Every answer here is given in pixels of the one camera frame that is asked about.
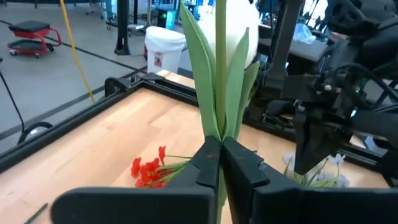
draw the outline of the red flower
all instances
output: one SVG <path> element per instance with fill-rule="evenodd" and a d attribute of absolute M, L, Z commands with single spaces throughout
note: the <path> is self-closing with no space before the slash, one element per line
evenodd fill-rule
<path fill-rule="evenodd" d="M 164 180 L 170 174 L 176 172 L 175 169 L 162 169 L 159 166 L 159 162 L 164 166 L 166 146 L 159 147 L 159 158 L 155 158 L 152 162 L 146 162 L 140 166 L 141 158 L 138 157 L 132 163 L 131 175 L 134 178 L 138 178 L 136 181 L 136 187 L 151 189 L 164 187 L 168 180 Z"/>
<path fill-rule="evenodd" d="M 134 178 L 138 177 L 139 168 L 140 168 L 140 165 L 139 165 L 140 162 L 141 162 L 141 157 L 138 157 L 138 158 L 134 159 L 134 161 L 132 162 L 131 176 L 133 176 Z"/>
<path fill-rule="evenodd" d="M 166 156 L 166 146 L 159 146 L 159 159 L 164 166 L 164 157 Z"/>

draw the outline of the black metal frame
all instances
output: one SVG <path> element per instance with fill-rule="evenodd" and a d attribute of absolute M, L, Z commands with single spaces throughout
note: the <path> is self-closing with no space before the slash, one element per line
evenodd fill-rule
<path fill-rule="evenodd" d="M 18 164 L 20 161 L 41 150 L 45 146 L 48 146 L 58 138 L 79 127 L 79 125 L 100 114 L 130 94 L 133 94 L 140 88 L 147 88 L 189 105 L 198 106 L 196 91 L 193 88 L 171 82 L 154 73 L 149 73 L 135 82 L 123 78 L 109 78 L 105 81 L 106 93 L 103 100 L 38 134 L 37 136 L 24 141 L 22 144 L 13 147 L 5 153 L 0 154 L 0 173 Z M 244 118 L 243 123 L 278 137 L 295 141 L 295 135 L 293 132 L 278 129 L 270 124 L 261 123 L 249 118 Z M 356 146 L 342 146 L 338 152 L 345 154 L 348 162 L 376 172 L 382 171 L 382 158 L 371 151 Z"/>

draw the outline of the plastic bag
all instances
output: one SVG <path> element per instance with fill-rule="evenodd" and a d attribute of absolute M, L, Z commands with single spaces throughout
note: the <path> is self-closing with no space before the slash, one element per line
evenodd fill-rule
<path fill-rule="evenodd" d="M 297 24 L 294 29 L 293 40 L 300 41 L 306 44 L 312 44 L 312 42 L 316 39 L 315 36 L 312 35 L 311 30 L 305 24 Z"/>

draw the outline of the red rolling stool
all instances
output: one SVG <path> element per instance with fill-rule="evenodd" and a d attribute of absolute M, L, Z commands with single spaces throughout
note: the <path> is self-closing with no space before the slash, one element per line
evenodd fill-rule
<path fill-rule="evenodd" d="M 34 54 L 36 58 L 47 54 L 49 51 L 54 51 L 54 47 L 61 45 L 61 37 L 57 30 L 50 28 L 50 24 L 39 21 L 25 21 L 9 26 L 9 29 L 14 32 L 16 37 L 25 39 L 14 41 L 8 44 L 11 55 Z M 46 43 L 44 37 L 49 34 L 50 30 L 57 34 L 56 44 Z"/>

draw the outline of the yellow cable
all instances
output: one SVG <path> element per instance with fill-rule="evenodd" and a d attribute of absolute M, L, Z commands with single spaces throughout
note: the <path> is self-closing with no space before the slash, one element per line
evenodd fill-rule
<path fill-rule="evenodd" d="M 81 78 L 85 82 L 86 88 L 88 90 L 88 94 L 90 94 L 90 98 L 91 98 L 92 102 L 95 103 L 93 92 L 91 91 L 90 86 L 88 85 L 86 76 L 83 72 L 83 69 L 80 65 L 79 58 L 77 57 L 77 54 L 76 54 L 75 43 L 73 41 L 72 31 L 70 30 L 70 26 L 69 26 L 68 14 L 67 14 L 67 10 L 65 9 L 65 3 L 63 2 L 63 0 L 60 0 L 60 3 L 61 3 L 61 8 L 62 8 L 63 18 L 65 20 L 65 25 L 67 26 L 67 29 L 68 29 L 68 35 L 69 35 L 70 45 L 72 46 L 73 57 L 75 58 L 76 65 L 79 68 Z"/>

